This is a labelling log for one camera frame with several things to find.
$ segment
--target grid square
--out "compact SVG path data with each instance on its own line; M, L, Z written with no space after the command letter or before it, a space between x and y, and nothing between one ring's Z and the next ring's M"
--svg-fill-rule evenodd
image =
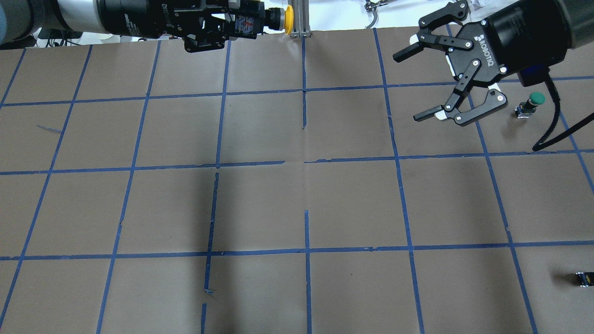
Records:
M137 171L126 208L118 252L206 251L214 171Z
M444 103L454 86L398 87L388 90L394 136L398 154L443 155L459 153L482 153L481 140L476 127L456 125L451 119L439 121L430 118L415 122L413 116ZM470 109L468 100L460 106L461 111Z
M220 170L213 251L305 246L303 163Z
M383 90L307 93L305 137L307 161L394 156Z
M452 26L452 33L455 34L458 30L457 26ZM419 27L377 30L386 82L388 84L453 82L454 78L446 61L446 55L441 51L426 49L401 64L394 61L392 58L394 53L409 46L410 37L418 32ZM435 29L433 34L448 36L445 27Z
M128 172L53 174L27 255L111 254Z
M77 100L146 96L157 42L94 45Z
M221 93L225 59L226 50L189 53L183 40L163 40L151 95Z
M117 259L101 332L200 333L204 257Z
M481 120L481 131L485 138L485 144L489 152L532 152L532 146L542 137L551 125L552 114L555 106L547 94L546 86L522 87L520 83L501 83L501 91L507 96L508 106ZM518 119L514 108L525 102L532 92L546 94L546 103L537 108L537 111L529 119ZM472 99L475 107L483 104L487 89L475 88L472 90ZM561 95L565 104L565 95ZM563 124L559 121L557 128L549 139L563 132ZM549 146L546 151L573 150L569 140L563 140L555 145Z
M594 80L563 80L556 81L559 95L561 96L561 112L567 121L567 125L572 127L586 116L590 115L592 105L594 105ZM563 123L559 121L558 128L565 130ZM592 123L578 130L573 134L577 147L581 150L594 149L594 128ZM573 149L571 141L565 139L567 145Z
M306 333L304 257L213 257L205 332Z
M303 161L302 93L228 96L221 162Z
M46 177L0 177L0 256L21 254Z
M233 41L227 92L301 88L301 39L269 34L258 36L258 43L248 39Z
M311 247L406 245L394 161L310 163L306 173Z
M516 249L538 332L577 333L594 325L594 291L576 286L576 272L594 267L593 246Z
M582 153L586 168L590 173L590 177L594 179L594 153Z
M307 88L381 85L376 49L371 29L315 32L305 39Z
M43 171L52 164L69 105L3 107L0 110L0 171Z
M17 270L17 264L18 261L0 261L0 305L3 307L12 284L14 271Z
M508 248L416 251L415 264L426 333L532 333Z
M56 160L56 169L129 167L143 101L77 103Z
M107 259L25 261L2 333L94 332L108 269Z
M507 242L483 157L400 162L415 245Z
M314 333L418 333L409 253L311 254Z
M151 100L137 166L215 163L221 97Z
M5 103L72 100L88 53L88 46L27 49Z
M4 97L6 88L10 83L10 79L17 67L18 60L21 59L23 50L2 50L0 51L0 58L2 58L2 67L0 67L0 101Z
M588 44L578 49L567 50L565 60L551 67L551 77L582 77L594 75L592 56L594 44Z
M576 155L491 162L515 242L594 239L594 194Z

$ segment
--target metal frame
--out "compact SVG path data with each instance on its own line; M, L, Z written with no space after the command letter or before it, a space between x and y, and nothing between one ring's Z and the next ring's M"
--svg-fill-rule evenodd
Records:
M309 29L309 0L289 0L289 5L293 6L295 12L295 23L289 36L291 38L311 37L311 30Z

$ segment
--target robotic arm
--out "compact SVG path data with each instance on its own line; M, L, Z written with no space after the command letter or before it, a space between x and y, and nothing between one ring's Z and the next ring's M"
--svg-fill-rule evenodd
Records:
M496 83L518 73L525 87L547 84L555 102L556 124L559 98L548 67L563 61L567 49L594 41L594 2L520 0L481 21L465 24L456 37L432 34L437 27L450 22L462 25L468 15L468 1L458 0L422 17L415 36L417 41L394 54L394 60L402 62L425 48L444 51L457 81L444 104L421 112L414 119L423 121L436 116L442 120L452 119L461 126L475 122L507 106L507 97ZM459 106L475 86L489 88L484 103L469 111L460 111ZM552 128L539 140L540 144ZM542 148L535 145L533 149Z
M149 38L167 33L199 52L222 49L228 39L255 39L265 26L290 32L292 8L265 10L259 0L0 0L0 44L46 27Z

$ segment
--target wire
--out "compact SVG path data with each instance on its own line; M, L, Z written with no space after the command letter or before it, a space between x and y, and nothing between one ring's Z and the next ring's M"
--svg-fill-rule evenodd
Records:
M547 89L549 90L551 99L553 99L553 103L555 104L555 113L553 114L553 120L551 122L551 125L549 126L549 128L547 129L545 134L536 142L536 144L534 144L534 146L532 146L532 150L534 152L540 151L542 149L546 149L547 147L558 143L559 141L561 141L561 140L569 137L573 133L575 133L577 130L583 128L588 123L594 121L594 112L593 112L590 115L588 115L586 118L584 118L583 120L576 123L571 128L565 130L563 133L556 136L555 138L553 138L549 141L545 141L551 135L551 133L555 130L555 127L557 126L557 123L559 122L559 116L561 115L561 99L559 98L559 92L557 91L557 88L555 87L555 83L551 79L551 76L548 74L546 76L545 84L546 84Z

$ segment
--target green button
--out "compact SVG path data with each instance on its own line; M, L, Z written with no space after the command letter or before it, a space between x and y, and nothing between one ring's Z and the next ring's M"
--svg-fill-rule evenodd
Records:
M546 98L542 93L534 92L534 93L530 94L530 102L535 106L539 106L539 105L545 103L545 101L546 101Z

